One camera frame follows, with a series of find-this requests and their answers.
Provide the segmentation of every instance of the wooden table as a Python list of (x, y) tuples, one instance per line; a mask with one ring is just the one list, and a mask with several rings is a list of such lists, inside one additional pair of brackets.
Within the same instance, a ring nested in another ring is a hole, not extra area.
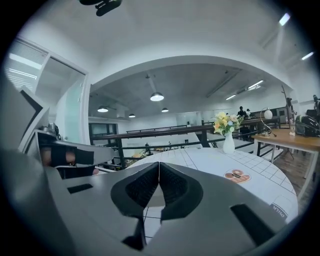
[(270, 134), (269, 137), (257, 134), (252, 136), (254, 138), (254, 151), (253, 153), (257, 156), (260, 155), (261, 143), (267, 143), (274, 145), (272, 151), (271, 162), (274, 161), (274, 152), (276, 146), (282, 146), (286, 148), (291, 148), (295, 150), (301, 150), (311, 153), (311, 161), (308, 166), (308, 170), (305, 174), (305, 183), (302, 186), (300, 194), (298, 195), (298, 200), (300, 200), (308, 187), (308, 184), (313, 176), (316, 169), (316, 164), (318, 160), (318, 155), (320, 151), (320, 138), (319, 137), (304, 137), (301, 135), (290, 136), (288, 129), (272, 129), (272, 132), (276, 135)]

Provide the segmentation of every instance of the door frame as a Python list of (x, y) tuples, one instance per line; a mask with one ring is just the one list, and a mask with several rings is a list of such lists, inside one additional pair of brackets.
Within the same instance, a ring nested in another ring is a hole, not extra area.
[(90, 145), (90, 136), (89, 136), (89, 96), (90, 96), (90, 85), (88, 84), (89, 80), (89, 72), (82, 67), (74, 64), (73, 62), (69, 61), (68, 59), (65, 59), (64, 57), (60, 56), (59, 54), (23, 37), (18, 35), (16, 37), (18, 40), (22, 40), (34, 47), (39, 48), (40, 50), (43, 50), (47, 52), (47, 56), (42, 64), (42, 68), (40, 70), (39, 79), (36, 81), (34, 91), (35, 94), (36, 89), (38, 87), (38, 83), (40, 80), (40, 77), (44, 71), (45, 66), (47, 65), (50, 58), (53, 58), (54, 60), (61, 62), (62, 64), (78, 71), (79, 73), (84, 75), (84, 81), (82, 83), (82, 92), (80, 97), (80, 127), (79, 127), (79, 134), (80, 134), (80, 142), (81, 144)]

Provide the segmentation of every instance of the sticker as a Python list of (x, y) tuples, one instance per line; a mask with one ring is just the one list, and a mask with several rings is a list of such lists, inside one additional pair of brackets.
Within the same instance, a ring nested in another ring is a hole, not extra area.
[(242, 170), (238, 169), (228, 170), (228, 172), (224, 174), (224, 177), (237, 184), (251, 180), (251, 176), (249, 174), (245, 174)]
[(273, 202), (270, 204), (272, 209), (279, 214), (283, 219), (288, 217), (288, 213), (292, 208), (292, 203), (289, 199), (285, 198), (282, 195), (279, 195)]

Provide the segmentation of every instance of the desk lamp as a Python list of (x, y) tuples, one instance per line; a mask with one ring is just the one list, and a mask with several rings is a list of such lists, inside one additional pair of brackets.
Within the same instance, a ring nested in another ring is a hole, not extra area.
[(262, 136), (269, 137), (270, 134), (273, 134), (274, 137), (277, 137), (277, 135), (275, 135), (275, 134), (271, 131), (271, 128), (270, 128), (268, 125), (266, 125), (266, 124), (264, 123), (263, 119), (262, 119), (262, 111), (264, 111), (264, 109), (266, 109), (265, 112), (264, 112), (264, 118), (265, 118), (265, 119), (272, 119), (272, 116), (273, 116), (271, 110), (270, 110), (268, 107), (264, 107), (263, 109), (261, 109), (261, 112), (260, 112), (260, 120), (261, 120), (261, 122), (263, 123), (263, 125), (269, 129), (269, 131), (266, 130), (265, 132), (263, 132), (263, 133), (262, 133)]

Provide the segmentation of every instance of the black device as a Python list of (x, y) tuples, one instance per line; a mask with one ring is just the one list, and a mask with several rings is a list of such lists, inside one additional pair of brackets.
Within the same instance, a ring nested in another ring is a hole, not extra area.
[(122, 0), (79, 0), (84, 6), (96, 5), (96, 15), (101, 17), (106, 13), (116, 9), (122, 3)]
[(308, 109), (306, 111), (306, 115), (312, 118), (315, 118), (317, 116), (317, 110), (316, 109)]
[(320, 136), (320, 125), (311, 116), (298, 115), (295, 119), (295, 133), (308, 137), (317, 137)]

